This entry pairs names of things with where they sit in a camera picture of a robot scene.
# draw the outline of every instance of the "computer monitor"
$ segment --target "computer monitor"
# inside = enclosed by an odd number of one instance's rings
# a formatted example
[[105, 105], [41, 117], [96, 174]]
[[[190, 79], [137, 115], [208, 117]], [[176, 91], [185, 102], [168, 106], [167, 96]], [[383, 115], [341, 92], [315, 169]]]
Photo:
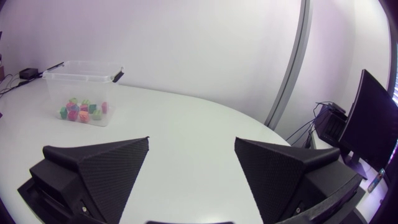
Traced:
[[352, 151], [343, 157], [365, 179], [359, 158], [376, 170], [385, 168], [398, 138], [398, 108], [384, 87], [365, 69], [347, 124], [340, 137], [342, 150]]

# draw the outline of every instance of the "monitor stand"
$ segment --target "monitor stand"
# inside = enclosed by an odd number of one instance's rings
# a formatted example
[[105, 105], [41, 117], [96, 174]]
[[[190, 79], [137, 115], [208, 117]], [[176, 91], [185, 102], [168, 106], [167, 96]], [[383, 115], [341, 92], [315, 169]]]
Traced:
[[365, 180], [368, 179], [362, 164], [359, 162], [359, 155], [353, 154], [353, 156], [346, 155], [343, 157], [344, 163], [351, 169], [355, 170], [359, 175], [361, 175]]

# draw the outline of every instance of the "power adapter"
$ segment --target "power adapter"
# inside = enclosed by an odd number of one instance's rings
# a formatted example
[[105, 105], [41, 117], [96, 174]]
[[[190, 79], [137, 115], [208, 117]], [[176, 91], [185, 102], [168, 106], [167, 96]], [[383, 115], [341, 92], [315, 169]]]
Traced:
[[25, 68], [19, 72], [19, 78], [30, 80], [31, 78], [36, 77], [38, 73], [39, 70], [37, 68]]

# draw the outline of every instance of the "white wall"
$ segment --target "white wall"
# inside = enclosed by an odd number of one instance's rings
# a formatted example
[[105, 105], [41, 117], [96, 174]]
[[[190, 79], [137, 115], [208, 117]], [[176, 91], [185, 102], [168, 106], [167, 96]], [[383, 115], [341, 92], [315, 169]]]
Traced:
[[8, 0], [7, 73], [65, 60], [121, 62], [121, 83], [215, 101], [264, 122], [293, 46], [300, 0]]
[[[315, 102], [334, 101], [348, 114], [362, 69], [387, 86], [390, 54], [387, 17], [378, 0], [314, 0], [303, 66], [275, 131], [285, 139], [289, 137], [314, 118]], [[295, 146], [302, 146], [307, 136], [304, 134]]]
[[[275, 131], [283, 138], [313, 119], [315, 102], [337, 101], [345, 89], [355, 42], [354, 2], [314, 0], [307, 51], [289, 103]], [[301, 133], [289, 140], [295, 142]], [[305, 134], [296, 146], [301, 146]]]
[[354, 55], [345, 90], [339, 105], [347, 113], [354, 103], [362, 69], [388, 87], [391, 63], [391, 37], [386, 13], [377, 0], [355, 1]]

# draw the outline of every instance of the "clear plastic box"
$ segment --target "clear plastic box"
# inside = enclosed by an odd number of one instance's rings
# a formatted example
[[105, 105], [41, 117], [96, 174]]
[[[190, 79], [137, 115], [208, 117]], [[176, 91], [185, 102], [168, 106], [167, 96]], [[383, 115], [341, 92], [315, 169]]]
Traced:
[[55, 117], [107, 126], [115, 110], [112, 91], [122, 75], [117, 63], [68, 61], [46, 70]]

